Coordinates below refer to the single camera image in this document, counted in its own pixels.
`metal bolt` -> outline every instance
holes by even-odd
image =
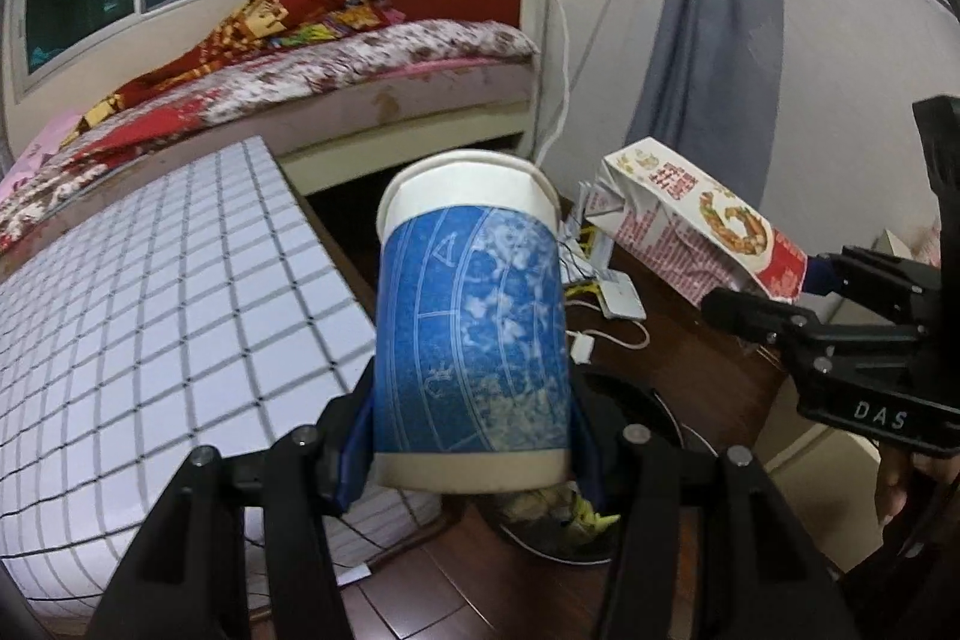
[[[290,438],[300,447],[310,445],[317,441],[317,427],[309,424],[298,426],[293,432],[290,432]]]
[[[207,466],[217,456],[217,449],[212,445],[200,445],[190,451],[190,463],[195,467]]]
[[[646,445],[650,441],[650,429],[642,423],[627,424],[623,427],[623,438],[634,445]]]
[[[750,448],[745,448],[743,445],[733,445],[727,451],[727,458],[738,467],[745,467],[754,460],[754,455],[750,452]]]

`white and red snack box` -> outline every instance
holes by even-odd
[[[803,287],[803,250],[655,139],[603,159],[584,215],[697,306],[718,286],[781,302]]]

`blue paper cup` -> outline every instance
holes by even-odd
[[[377,214],[374,475],[496,493],[568,477],[560,202],[536,167],[458,150],[407,167]]]

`gray curtain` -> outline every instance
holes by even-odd
[[[4,3],[6,0],[0,0],[0,28],[3,25],[4,14],[6,10],[4,9]],[[3,80],[0,79],[0,178],[4,177],[7,172],[13,167],[13,153],[10,149],[10,138],[7,135],[7,116],[3,111],[4,108],[4,98],[3,98]]]
[[[756,206],[784,58],[784,0],[664,0],[627,142],[653,136]]]

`pink pillow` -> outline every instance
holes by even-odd
[[[81,116],[78,112],[67,112],[56,116],[43,126],[40,134],[37,134],[27,148],[20,153],[20,157],[7,172],[7,176],[0,181],[0,201],[32,180],[40,167],[59,150],[59,144],[66,139],[66,135],[70,133]]]

